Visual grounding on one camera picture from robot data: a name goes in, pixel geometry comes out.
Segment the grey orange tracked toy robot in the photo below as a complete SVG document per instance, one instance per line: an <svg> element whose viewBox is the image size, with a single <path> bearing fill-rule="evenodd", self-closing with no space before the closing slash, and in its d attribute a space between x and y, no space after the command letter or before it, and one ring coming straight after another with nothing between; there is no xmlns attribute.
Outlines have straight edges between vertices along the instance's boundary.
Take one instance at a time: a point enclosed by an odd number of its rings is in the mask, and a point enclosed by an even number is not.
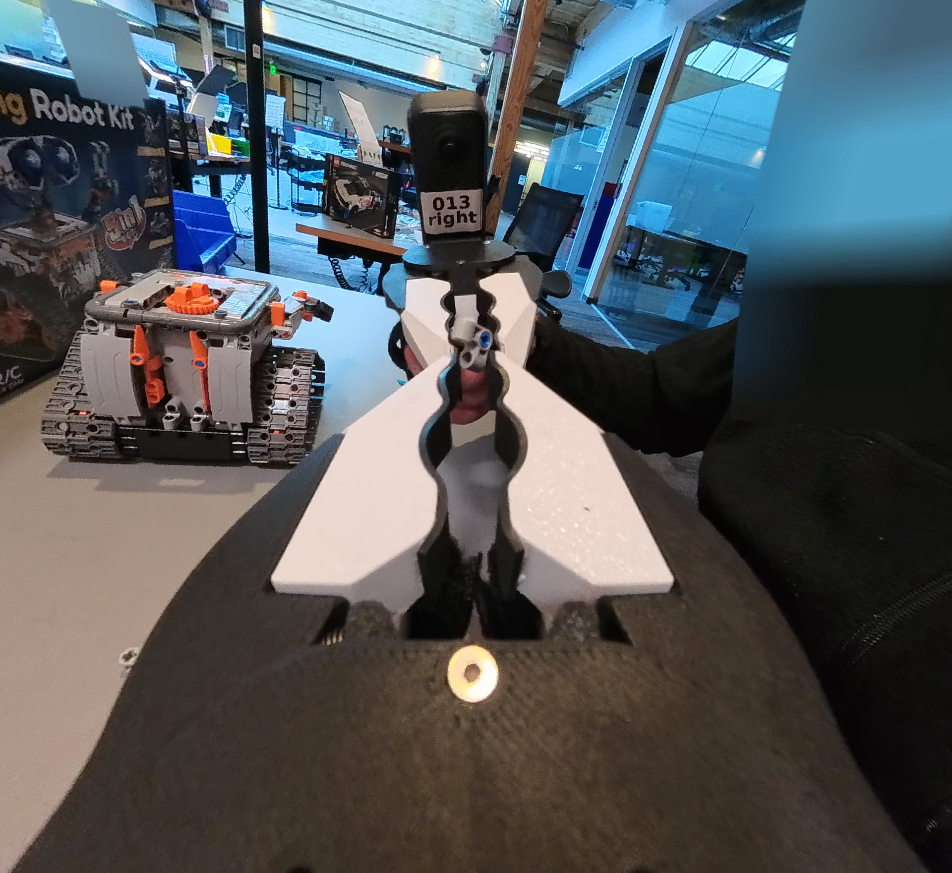
<svg viewBox="0 0 952 873"><path fill-rule="evenodd" d="M333 309L267 281L153 270L102 281L41 422L71 458L295 466L316 437L325 364L277 347Z"/></svg>

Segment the black toy car box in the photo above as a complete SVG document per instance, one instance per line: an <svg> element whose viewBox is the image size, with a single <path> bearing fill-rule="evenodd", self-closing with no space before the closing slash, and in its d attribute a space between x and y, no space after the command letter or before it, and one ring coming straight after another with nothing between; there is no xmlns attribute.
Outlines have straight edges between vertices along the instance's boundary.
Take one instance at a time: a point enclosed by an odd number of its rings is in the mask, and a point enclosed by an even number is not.
<svg viewBox="0 0 952 873"><path fill-rule="evenodd" d="M401 183L395 171L328 153L323 213L336 222L391 240Z"/></svg>

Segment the person's right hand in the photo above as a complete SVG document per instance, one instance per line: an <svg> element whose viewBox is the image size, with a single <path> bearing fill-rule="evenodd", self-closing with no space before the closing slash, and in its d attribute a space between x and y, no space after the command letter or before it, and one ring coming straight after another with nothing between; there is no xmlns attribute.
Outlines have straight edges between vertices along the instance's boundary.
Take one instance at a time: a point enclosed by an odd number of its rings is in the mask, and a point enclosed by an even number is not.
<svg viewBox="0 0 952 873"><path fill-rule="evenodd" d="M407 379L422 372L423 367L410 344L403 344ZM488 369L464 369L460 374L461 394L450 411L450 423L455 426L474 424L490 412Z"/></svg>

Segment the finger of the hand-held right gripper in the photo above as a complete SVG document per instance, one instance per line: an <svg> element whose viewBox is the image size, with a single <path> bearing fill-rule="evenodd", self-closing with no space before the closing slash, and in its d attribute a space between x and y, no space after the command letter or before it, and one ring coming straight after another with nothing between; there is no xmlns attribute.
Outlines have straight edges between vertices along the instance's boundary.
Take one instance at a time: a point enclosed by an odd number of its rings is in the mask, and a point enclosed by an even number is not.
<svg viewBox="0 0 952 873"><path fill-rule="evenodd" d="M517 367L525 367L534 339L537 303L527 288L520 272L496 272L482 278L479 289L492 299L489 318L496 323L493 332L476 332L476 344L480 346L476 356L476 368L484 369L489 356L489 345L482 340L492 337L492 345Z"/></svg>
<svg viewBox="0 0 952 873"><path fill-rule="evenodd" d="M409 375L416 375L421 369L457 354L447 330L453 318L445 308L446 296L452 297L452 289L445 280L408 280L406 283L401 324Z"/></svg>

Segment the wooden side table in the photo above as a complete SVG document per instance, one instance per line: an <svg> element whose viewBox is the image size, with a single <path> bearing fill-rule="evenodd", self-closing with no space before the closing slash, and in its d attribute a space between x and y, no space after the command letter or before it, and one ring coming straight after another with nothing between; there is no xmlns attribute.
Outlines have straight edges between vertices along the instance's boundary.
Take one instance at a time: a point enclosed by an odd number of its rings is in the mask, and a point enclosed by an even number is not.
<svg viewBox="0 0 952 873"><path fill-rule="evenodd" d="M296 220L294 228L297 233L313 235L325 243L357 248L352 254L358 257L400 258L407 250L419 244L412 238L400 242L379 237L353 228L347 223L338 222L323 213L306 221Z"/></svg>

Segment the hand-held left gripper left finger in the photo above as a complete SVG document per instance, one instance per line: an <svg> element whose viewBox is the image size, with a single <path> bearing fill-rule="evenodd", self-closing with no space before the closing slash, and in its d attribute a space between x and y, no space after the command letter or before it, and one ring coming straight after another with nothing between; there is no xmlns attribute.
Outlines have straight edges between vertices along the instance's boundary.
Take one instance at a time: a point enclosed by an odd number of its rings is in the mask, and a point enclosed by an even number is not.
<svg viewBox="0 0 952 873"><path fill-rule="evenodd" d="M404 613L457 570L434 461L449 431L443 357L343 433L270 581L280 593L378 602Z"/></svg>

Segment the blue robot kit box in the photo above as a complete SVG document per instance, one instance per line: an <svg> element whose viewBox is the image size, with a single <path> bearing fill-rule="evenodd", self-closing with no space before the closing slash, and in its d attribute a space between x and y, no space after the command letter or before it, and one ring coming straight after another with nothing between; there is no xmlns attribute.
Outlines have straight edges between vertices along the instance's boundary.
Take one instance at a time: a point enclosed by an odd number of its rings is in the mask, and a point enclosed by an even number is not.
<svg viewBox="0 0 952 873"><path fill-rule="evenodd" d="M63 361L102 280L175 267L165 117L2 62L2 394Z"/></svg>

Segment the black office chair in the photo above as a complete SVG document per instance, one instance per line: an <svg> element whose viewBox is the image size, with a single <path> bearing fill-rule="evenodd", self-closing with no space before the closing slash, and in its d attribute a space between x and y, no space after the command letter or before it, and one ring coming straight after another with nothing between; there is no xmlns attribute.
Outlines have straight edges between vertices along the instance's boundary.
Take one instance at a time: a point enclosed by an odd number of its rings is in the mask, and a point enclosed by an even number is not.
<svg viewBox="0 0 952 873"><path fill-rule="evenodd" d="M581 194L533 183L504 241L530 256L553 260L584 198Z"/></svg>

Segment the blue storage bin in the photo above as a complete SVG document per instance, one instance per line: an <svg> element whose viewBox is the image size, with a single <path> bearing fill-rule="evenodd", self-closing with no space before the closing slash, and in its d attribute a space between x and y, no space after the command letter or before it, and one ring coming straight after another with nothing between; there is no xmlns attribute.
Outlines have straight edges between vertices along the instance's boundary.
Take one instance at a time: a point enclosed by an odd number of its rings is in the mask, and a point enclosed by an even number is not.
<svg viewBox="0 0 952 873"><path fill-rule="evenodd" d="M237 245L225 201L174 189L173 213L176 267L218 274Z"/></svg>

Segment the black metal pole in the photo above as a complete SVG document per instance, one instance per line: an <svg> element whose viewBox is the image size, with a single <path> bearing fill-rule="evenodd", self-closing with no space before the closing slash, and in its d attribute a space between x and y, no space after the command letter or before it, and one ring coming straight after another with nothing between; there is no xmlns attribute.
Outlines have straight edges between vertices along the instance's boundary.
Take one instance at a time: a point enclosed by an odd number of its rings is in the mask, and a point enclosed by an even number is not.
<svg viewBox="0 0 952 873"><path fill-rule="evenodd" d="M244 1L246 105L251 176L254 267L270 272L266 93L263 61L262 0Z"/></svg>

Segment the person's right forearm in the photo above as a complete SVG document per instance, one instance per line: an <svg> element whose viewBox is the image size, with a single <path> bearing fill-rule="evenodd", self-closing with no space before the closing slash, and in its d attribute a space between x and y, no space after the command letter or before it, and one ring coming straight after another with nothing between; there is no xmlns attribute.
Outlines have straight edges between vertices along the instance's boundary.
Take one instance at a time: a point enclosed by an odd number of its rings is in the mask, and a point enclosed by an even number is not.
<svg viewBox="0 0 952 873"><path fill-rule="evenodd" d="M650 352L609 347L538 317L527 370L635 451L702 451L731 403L739 319Z"/></svg>

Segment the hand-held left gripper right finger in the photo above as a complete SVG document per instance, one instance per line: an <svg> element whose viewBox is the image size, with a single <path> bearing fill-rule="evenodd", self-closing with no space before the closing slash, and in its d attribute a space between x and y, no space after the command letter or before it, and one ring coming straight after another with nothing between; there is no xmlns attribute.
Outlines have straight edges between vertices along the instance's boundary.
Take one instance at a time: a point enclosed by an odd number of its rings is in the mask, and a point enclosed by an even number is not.
<svg viewBox="0 0 952 873"><path fill-rule="evenodd" d="M504 604L660 594L674 577L601 429L504 354L495 450L506 465L489 579Z"/></svg>

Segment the wooden post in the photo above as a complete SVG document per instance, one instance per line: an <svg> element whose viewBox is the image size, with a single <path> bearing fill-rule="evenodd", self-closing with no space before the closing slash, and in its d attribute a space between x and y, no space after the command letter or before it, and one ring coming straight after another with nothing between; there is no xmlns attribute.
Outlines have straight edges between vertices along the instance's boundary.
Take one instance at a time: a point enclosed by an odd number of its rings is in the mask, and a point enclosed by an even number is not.
<svg viewBox="0 0 952 873"><path fill-rule="evenodd" d="M498 189L487 202L485 231L495 236L506 182L512 162L530 77L539 46L541 28L548 0L525 0L510 64L506 94L497 130L490 172L499 178Z"/></svg>

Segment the pale grey brick connector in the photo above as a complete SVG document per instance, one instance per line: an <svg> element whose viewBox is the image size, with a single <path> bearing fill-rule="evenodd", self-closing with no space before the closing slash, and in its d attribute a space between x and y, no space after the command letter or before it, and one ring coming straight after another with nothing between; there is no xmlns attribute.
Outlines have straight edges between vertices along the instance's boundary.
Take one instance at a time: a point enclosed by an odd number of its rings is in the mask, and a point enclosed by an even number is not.
<svg viewBox="0 0 952 873"><path fill-rule="evenodd" d="M482 330L492 331L483 326L478 325L475 327L461 327L456 326L454 328L454 320L449 329L448 339L449 342L457 349L458 352L458 363L462 370L472 370L474 372L482 372L486 369L488 355L493 348L493 344L490 349L482 350L478 344L478 338Z"/></svg>

